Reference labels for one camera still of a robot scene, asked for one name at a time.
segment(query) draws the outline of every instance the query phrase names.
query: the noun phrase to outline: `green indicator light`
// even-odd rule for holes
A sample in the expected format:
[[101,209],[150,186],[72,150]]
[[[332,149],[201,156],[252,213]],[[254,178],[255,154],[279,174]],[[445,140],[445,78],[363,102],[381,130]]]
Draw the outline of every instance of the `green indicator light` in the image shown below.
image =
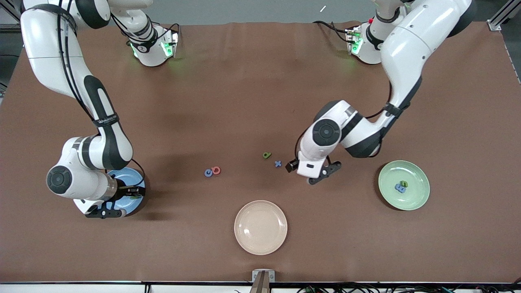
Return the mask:
[[172,46],[170,46],[168,43],[164,44],[164,43],[161,43],[161,45],[163,46],[163,51],[165,51],[165,55],[167,57],[170,57],[172,56],[173,52],[172,52]]
[[134,45],[130,44],[130,47],[132,48],[132,51],[134,52],[134,57],[138,57],[138,54],[135,52]]
[[351,50],[353,54],[358,54],[360,51],[360,44],[363,42],[362,38],[359,38],[358,41],[353,44],[353,49]]

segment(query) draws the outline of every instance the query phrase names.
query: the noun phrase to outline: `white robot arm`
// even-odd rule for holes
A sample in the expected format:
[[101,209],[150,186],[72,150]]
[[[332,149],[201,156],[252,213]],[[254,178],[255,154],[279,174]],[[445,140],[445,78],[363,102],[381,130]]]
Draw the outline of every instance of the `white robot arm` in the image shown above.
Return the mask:
[[346,101],[329,102],[304,132],[297,158],[286,166],[289,172],[297,169],[298,174],[310,178],[310,184],[327,178],[341,166],[339,162],[323,166],[338,144],[356,158],[378,154],[382,139],[418,90],[425,61],[458,25],[472,0],[416,2],[381,47],[392,92],[376,122],[370,122]]
[[[120,21],[139,22],[141,28],[127,23],[125,32],[135,44],[147,50],[137,57],[148,66],[163,63],[168,57],[158,39],[158,30],[140,10],[150,5],[146,0],[25,0],[21,15],[22,36],[29,62],[38,81],[47,88],[75,98],[92,119],[97,135],[69,139],[62,148],[61,158],[47,174],[47,186],[62,197],[74,199],[85,214],[106,201],[144,190],[129,189],[118,179],[102,170],[120,170],[132,159],[132,145],[123,132],[105,87],[87,68],[76,33],[79,28],[98,29],[108,25],[111,9],[120,14]],[[170,42],[172,33],[163,33],[161,41]],[[110,217],[125,216],[118,210]]]
[[[354,42],[354,44],[349,45],[349,51],[364,63],[378,64],[381,62],[380,50],[382,49],[384,41],[391,34],[391,31],[406,21],[404,18],[417,7],[428,4],[424,3],[425,0],[371,1],[376,6],[375,16],[369,22],[363,23],[360,27],[354,29],[357,34],[353,34],[353,36],[349,37]],[[461,15],[448,35],[448,37],[451,37],[461,32],[472,22],[476,14],[476,4],[473,1],[467,1],[462,2],[461,6],[458,3],[449,5],[465,7],[462,8],[463,11],[458,11]]]

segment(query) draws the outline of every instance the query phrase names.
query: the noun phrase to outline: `plate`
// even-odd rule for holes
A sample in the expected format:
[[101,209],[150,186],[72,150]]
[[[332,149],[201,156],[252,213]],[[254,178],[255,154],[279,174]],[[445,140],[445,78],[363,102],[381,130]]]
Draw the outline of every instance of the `plate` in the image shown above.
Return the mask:
[[267,255],[276,251],[287,234],[286,216],[269,201],[252,201],[243,206],[235,218],[235,238],[251,254]]
[[[115,175],[114,178],[122,180],[127,186],[134,185],[141,181],[141,178],[143,178],[143,176],[141,176],[138,171],[128,167],[125,167],[121,170],[112,170],[108,174]],[[145,187],[145,181],[141,182],[138,186]],[[143,201],[143,197],[141,196],[137,198],[124,196],[115,202],[115,208],[119,210],[123,209],[127,211],[127,214],[130,214],[138,208],[141,201]],[[111,202],[107,202],[107,208],[112,208]]]
[[[402,180],[408,184],[404,193],[395,188]],[[419,209],[427,202],[430,194],[427,175],[407,161],[393,161],[385,165],[378,176],[378,187],[390,205],[404,211]]]

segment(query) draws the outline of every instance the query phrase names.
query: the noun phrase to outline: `brown table surface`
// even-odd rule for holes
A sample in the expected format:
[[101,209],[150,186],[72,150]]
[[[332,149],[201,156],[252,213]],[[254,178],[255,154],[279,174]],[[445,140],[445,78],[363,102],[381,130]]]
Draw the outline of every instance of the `brown table surface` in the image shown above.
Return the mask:
[[[0,114],[0,281],[243,280],[511,282],[521,272],[521,88],[498,32],[473,23],[427,61],[423,84],[372,159],[332,154],[342,169],[316,186],[275,169],[331,100],[380,109],[380,65],[348,56],[314,24],[182,28],[178,58],[147,68],[114,27],[80,33],[104,83],[148,202],[123,219],[87,219],[45,176],[63,143],[95,128],[74,99],[39,84],[21,58]],[[270,159],[262,158],[271,152]],[[393,160],[431,184],[411,212],[389,208],[375,183]],[[219,176],[205,169],[218,165]],[[235,216],[254,200],[286,214],[273,254],[244,251]]]

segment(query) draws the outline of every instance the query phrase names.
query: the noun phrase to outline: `beige plate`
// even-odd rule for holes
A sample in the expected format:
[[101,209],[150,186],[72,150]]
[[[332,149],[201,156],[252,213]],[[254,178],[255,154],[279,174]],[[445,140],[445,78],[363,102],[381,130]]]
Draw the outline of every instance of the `beige plate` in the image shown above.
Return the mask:
[[235,218],[235,238],[251,254],[274,252],[284,243],[287,234],[286,216],[269,201],[252,201],[243,206]]

